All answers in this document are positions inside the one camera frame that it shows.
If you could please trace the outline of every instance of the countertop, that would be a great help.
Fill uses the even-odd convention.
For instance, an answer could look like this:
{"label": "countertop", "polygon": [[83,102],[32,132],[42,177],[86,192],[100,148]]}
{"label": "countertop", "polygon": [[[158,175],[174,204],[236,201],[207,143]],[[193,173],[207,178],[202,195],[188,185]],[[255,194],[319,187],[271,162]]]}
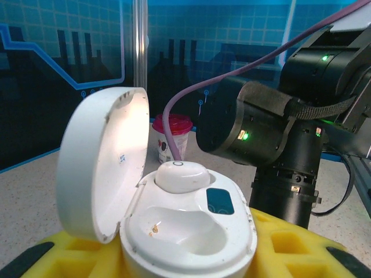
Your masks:
{"label": "countertop", "polygon": [[[144,174],[155,171],[157,139],[150,133]],[[61,231],[55,200],[55,173],[58,152],[0,174],[0,268],[39,240]],[[186,160],[198,162],[234,180],[246,200],[251,193],[255,168],[203,153],[195,133],[190,133]],[[344,195],[348,173],[343,164],[322,160],[317,190],[322,204],[316,211],[334,206]],[[346,246],[349,252],[371,268],[371,219],[357,190],[327,217],[311,217],[309,230]]]}

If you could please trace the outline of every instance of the grid pattern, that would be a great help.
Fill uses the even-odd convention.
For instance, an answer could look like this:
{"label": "grid pattern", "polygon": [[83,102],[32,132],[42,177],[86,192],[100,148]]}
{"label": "grid pattern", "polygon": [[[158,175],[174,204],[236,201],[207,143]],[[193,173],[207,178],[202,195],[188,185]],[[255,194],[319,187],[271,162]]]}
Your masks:
{"label": "grid pattern", "polygon": [[118,0],[0,0],[0,21],[20,27],[25,41],[37,43],[50,57],[60,57],[57,30],[65,31],[69,64],[75,64],[72,32],[78,33],[83,64],[84,33],[90,33],[93,55],[101,50],[110,72],[121,73]]}
{"label": "grid pattern", "polygon": [[[297,5],[290,38],[338,11],[341,5]],[[190,64],[191,40],[197,41],[196,61],[210,61],[222,43],[281,46],[289,5],[150,6],[148,8],[149,68],[168,53],[174,39],[174,63],[179,62],[179,40],[185,39],[185,65]],[[245,63],[235,62],[231,69]],[[279,70],[275,66],[263,68]]]}

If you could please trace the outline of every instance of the black cable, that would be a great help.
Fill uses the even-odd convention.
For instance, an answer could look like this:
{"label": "black cable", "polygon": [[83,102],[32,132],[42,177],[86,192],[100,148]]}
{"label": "black cable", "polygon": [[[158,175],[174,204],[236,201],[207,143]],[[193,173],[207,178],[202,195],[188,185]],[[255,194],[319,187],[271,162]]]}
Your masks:
{"label": "black cable", "polygon": [[321,217],[321,216],[327,216],[331,213],[333,213],[335,210],[337,210],[349,197],[350,193],[352,192],[352,189],[353,189],[353,186],[354,186],[354,168],[351,164],[351,162],[349,161],[349,158],[347,155],[343,155],[341,152],[339,152],[336,148],[330,146],[330,145],[327,145],[326,147],[324,147],[322,149],[322,152],[326,152],[328,151],[328,149],[330,149],[331,151],[333,151],[334,153],[338,154],[348,173],[349,173],[349,181],[348,181],[348,185],[347,185],[347,189],[345,190],[345,194],[342,198],[342,200],[340,201],[339,204],[335,205],[334,207],[330,208],[329,210],[327,211],[323,211],[323,212],[320,212],[320,213],[316,213],[315,211],[312,211],[311,214],[314,215],[314,216],[317,216],[317,217]]}

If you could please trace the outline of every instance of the blue line graphic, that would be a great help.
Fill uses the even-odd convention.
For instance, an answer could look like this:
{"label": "blue line graphic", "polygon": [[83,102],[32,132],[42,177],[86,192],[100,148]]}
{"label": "blue line graphic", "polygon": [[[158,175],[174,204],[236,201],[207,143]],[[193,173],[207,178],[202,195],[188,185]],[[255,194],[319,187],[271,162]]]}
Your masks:
{"label": "blue line graphic", "polygon": [[41,59],[43,59],[53,70],[55,70],[64,80],[68,82],[75,90],[83,90],[92,87],[109,86],[122,83],[125,79],[125,59],[123,51],[123,12],[122,1],[120,1],[120,34],[121,34],[121,78],[103,81],[93,81],[86,83],[77,83],[61,68],[40,46],[34,42],[14,42],[10,37],[9,27],[7,24],[0,23],[0,35],[4,49],[6,50],[32,50]]}

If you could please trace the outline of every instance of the yellow foam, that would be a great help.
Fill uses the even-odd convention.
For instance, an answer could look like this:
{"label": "yellow foam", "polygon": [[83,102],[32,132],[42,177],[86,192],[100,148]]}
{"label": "yellow foam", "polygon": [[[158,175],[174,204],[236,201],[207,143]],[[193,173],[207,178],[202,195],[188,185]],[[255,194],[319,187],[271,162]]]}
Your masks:
{"label": "yellow foam", "polygon": [[[258,246],[247,278],[351,278],[326,247],[344,246],[306,229],[252,209]],[[42,242],[54,242],[23,278],[120,278],[130,277],[123,261],[120,239],[99,244],[71,237],[65,232]]]}

